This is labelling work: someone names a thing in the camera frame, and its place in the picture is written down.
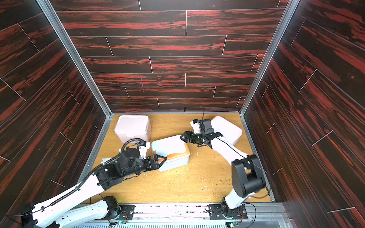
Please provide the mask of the white orange handled box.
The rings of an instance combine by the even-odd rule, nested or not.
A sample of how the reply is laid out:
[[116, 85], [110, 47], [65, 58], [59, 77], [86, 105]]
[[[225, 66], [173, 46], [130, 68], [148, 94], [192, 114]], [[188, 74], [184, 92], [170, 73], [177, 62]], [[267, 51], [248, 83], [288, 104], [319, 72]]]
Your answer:
[[189, 163], [190, 151], [188, 145], [180, 137], [181, 135], [175, 135], [152, 142], [153, 153], [167, 158], [158, 171], [168, 171]]

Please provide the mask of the white pink first aid box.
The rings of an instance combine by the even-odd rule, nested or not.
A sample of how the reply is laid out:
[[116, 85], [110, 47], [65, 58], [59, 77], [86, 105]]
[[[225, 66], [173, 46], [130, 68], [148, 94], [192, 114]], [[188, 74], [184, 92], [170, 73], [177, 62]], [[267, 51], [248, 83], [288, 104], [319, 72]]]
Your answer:
[[221, 116], [216, 116], [211, 120], [211, 125], [215, 132], [219, 132], [232, 145], [235, 145], [242, 136], [242, 129]]

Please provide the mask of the gauze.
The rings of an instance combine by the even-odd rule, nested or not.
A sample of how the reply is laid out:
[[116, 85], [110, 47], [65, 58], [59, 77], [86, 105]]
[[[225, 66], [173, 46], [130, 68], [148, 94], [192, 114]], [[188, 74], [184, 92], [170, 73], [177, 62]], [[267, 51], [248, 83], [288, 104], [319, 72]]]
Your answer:
[[103, 158], [101, 163], [102, 164], [111, 163], [114, 160], [115, 160], [114, 158]]

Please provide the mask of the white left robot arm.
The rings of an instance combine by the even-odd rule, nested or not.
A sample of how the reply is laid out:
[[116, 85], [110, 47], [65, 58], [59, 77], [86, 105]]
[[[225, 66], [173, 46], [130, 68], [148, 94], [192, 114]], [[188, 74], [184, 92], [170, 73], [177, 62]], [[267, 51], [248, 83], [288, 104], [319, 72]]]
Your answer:
[[81, 208], [77, 205], [143, 172], [159, 169], [167, 160], [162, 155], [146, 156], [150, 143], [140, 138], [128, 140], [115, 157], [92, 169], [84, 179], [59, 195], [26, 204], [20, 218], [24, 228], [72, 228], [95, 220], [119, 220], [129, 215], [113, 196]]

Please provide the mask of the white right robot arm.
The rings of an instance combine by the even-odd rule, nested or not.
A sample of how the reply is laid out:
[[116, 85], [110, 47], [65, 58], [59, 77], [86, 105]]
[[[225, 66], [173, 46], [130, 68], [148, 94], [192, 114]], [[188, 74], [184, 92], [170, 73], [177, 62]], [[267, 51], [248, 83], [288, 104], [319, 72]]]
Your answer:
[[248, 155], [234, 145], [242, 130], [221, 116], [191, 121], [193, 131], [186, 131], [180, 139], [185, 143], [208, 146], [218, 152], [232, 167], [233, 190], [222, 199], [219, 209], [227, 218], [242, 209], [245, 200], [266, 187], [264, 170], [256, 155]]

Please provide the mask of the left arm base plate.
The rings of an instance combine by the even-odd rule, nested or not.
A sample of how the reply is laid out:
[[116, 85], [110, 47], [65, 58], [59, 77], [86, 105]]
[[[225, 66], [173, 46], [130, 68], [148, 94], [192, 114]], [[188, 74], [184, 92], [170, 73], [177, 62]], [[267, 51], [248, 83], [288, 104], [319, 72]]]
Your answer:
[[116, 220], [131, 221], [135, 213], [135, 205], [133, 204], [119, 204], [119, 211]]

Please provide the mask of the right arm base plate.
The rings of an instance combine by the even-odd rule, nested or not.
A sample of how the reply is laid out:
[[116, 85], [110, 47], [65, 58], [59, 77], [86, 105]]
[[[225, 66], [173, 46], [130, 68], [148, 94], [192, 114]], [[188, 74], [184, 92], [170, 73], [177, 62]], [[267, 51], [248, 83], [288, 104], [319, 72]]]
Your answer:
[[239, 206], [235, 209], [230, 209], [227, 205], [221, 204], [209, 204], [205, 208], [211, 220], [218, 219], [239, 219], [244, 220], [248, 218], [245, 206]]

